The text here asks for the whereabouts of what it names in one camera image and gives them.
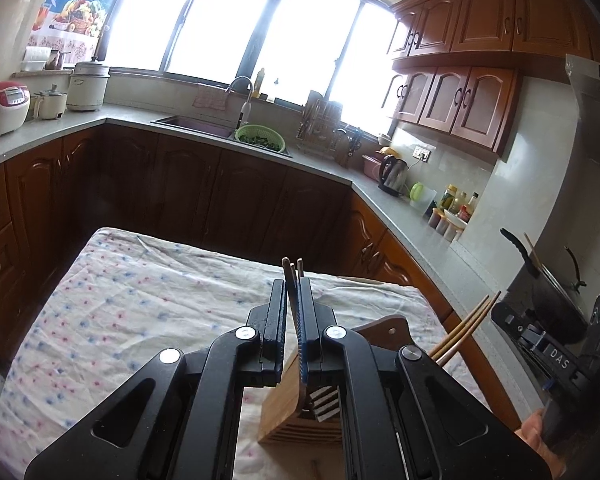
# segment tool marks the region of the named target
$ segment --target dish cloth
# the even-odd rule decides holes
[[[196,108],[211,108],[212,110],[225,110],[228,93],[216,86],[199,85],[198,95],[193,99]]]

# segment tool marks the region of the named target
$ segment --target range hood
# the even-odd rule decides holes
[[[587,156],[600,164],[600,63],[567,54],[567,75],[578,101],[578,128]]]

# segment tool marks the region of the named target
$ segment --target window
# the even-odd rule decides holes
[[[168,72],[230,83],[267,0],[194,0]]]
[[[107,63],[160,70],[182,6],[187,0],[123,0],[111,26]]]
[[[343,105],[342,122],[374,135],[387,133],[391,125],[381,107],[394,75],[386,55],[394,28],[395,18],[388,10],[363,7],[330,95]]]
[[[324,94],[360,0],[282,0],[252,77],[264,67],[262,92],[303,105],[309,90]]]

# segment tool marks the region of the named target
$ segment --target countertop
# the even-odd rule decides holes
[[[333,160],[306,153],[293,141],[288,142],[287,147],[292,155],[292,158],[288,158],[234,140],[152,123],[168,116],[170,115],[164,112],[117,105],[104,105],[97,112],[67,111],[60,120],[32,121],[15,132],[1,136],[0,164],[50,140],[105,122],[195,139],[197,142],[273,160],[351,186],[430,276],[458,316],[464,317],[485,295],[495,292],[451,250],[449,243],[431,229],[408,202],[382,192],[377,183],[364,174],[346,170]],[[474,338],[509,394],[520,418],[526,418],[533,410],[541,407],[541,400],[523,365],[489,319],[482,323]]]

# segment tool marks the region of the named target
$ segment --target faucet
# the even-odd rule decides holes
[[[240,110],[240,117],[238,117],[238,122],[235,125],[236,130],[240,128],[240,125],[243,122],[246,123],[249,120],[249,114],[251,113],[251,95],[253,94],[253,83],[251,82],[251,79],[245,75],[239,75],[231,81],[231,84],[226,88],[225,92],[229,93],[234,88],[235,82],[240,81],[240,79],[246,79],[249,82],[249,85],[247,86],[249,94],[247,95],[247,101],[242,105],[242,109]]]

